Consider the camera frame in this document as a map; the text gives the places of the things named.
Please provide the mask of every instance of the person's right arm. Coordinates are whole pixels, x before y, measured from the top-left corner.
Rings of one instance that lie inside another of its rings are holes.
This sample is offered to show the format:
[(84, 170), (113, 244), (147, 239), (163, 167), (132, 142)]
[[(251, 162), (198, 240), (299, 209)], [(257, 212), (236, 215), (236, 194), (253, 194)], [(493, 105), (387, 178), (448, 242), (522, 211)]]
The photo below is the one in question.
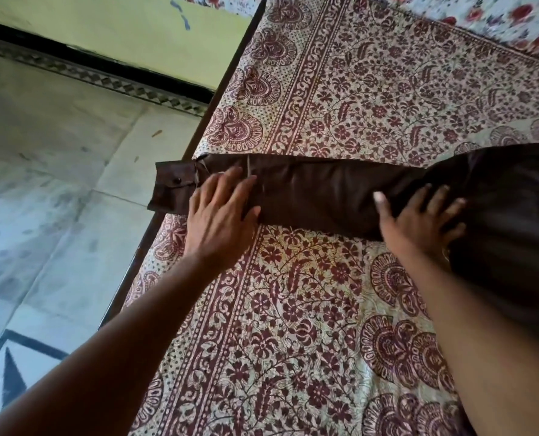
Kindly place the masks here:
[(479, 436), (539, 435), (539, 341), (449, 271), (443, 249), (465, 227), (446, 234), (441, 227), (464, 202), (441, 212), (444, 187), (421, 211), (425, 194), (419, 190), (396, 219), (381, 193), (375, 201), (383, 238), (427, 304), (469, 420)]

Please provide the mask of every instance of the person's right hand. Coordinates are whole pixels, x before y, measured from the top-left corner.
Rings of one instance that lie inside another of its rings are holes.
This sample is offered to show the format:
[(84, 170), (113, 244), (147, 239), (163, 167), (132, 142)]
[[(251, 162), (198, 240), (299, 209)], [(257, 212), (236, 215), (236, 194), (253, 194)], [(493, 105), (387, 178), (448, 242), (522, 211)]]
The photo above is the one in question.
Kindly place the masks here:
[(444, 251), (449, 243), (465, 233), (465, 224), (460, 223), (447, 232), (443, 232), (442, 228), (461, 212), (465, 206), (465, 199), (455, 199), (445, 211), (441, 211), (449, 191), (449, 187), (442, 185), (431, 197), (427, 208), (423, 209), (421, 206), (430, 188), (431, 185), (427, 184), (417, 190), (396, 219), (384, 194), (380, 191), (375, 192), (376, 210), (381, 217), (381, 234), (390, 252), (397, 257), (416, 248), (442, 266), (448, 266)]
[(185, 256), (197, 255), (217, 273), (237, 263), (257, 229), (259, 206), (241, 219), (256, 177), (240, 180), (241, 172), (232, 167), (211, 175), (190, 199)]

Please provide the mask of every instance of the forearm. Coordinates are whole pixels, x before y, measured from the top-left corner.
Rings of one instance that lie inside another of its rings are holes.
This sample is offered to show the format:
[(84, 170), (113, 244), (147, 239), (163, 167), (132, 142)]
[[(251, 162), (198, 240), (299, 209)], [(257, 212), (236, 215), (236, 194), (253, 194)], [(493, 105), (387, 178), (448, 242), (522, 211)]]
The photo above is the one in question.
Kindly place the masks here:
[(477, 433), (539, 434), (539, 341), (416, 248), (397, 257), (427, 304)]
[(186, 257), (0, 414), (0, 436), (125, 435), (182, 321), (216, 277)]

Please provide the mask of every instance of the yellow-green wall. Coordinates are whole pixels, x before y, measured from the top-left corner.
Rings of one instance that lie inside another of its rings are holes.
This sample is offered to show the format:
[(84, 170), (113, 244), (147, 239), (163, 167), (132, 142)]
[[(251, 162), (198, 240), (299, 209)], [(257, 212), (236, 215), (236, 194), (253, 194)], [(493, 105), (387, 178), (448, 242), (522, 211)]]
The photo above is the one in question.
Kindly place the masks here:
[(0, 0), (0, 24), (216, 89), (250, 18), (175, 0)]

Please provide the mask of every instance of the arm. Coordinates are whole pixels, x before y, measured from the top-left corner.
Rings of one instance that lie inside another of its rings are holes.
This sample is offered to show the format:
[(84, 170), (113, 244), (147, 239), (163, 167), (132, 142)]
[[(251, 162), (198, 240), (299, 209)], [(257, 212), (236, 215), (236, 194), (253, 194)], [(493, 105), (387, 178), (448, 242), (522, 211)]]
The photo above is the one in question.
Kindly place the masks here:
[(0, 413), (0, 436), (126, 435), (148, 384), (200, 294), (246, 251), (260, 208), (241, 220), (255, 177), (211, 176), (191, 198), (185, 256)]
[(458, 199), (441, 212), (447, 194), (442, 187), (421, 212), (427, 189), (419, 190), (397, 219), (384, 195), (375, 193), (383, 238), (427, 304), (477, 434), (539, 435), (539, 341), (452, 275), (442, 250), (465, 226), (446, 234), (441, 227), (465, 202)]

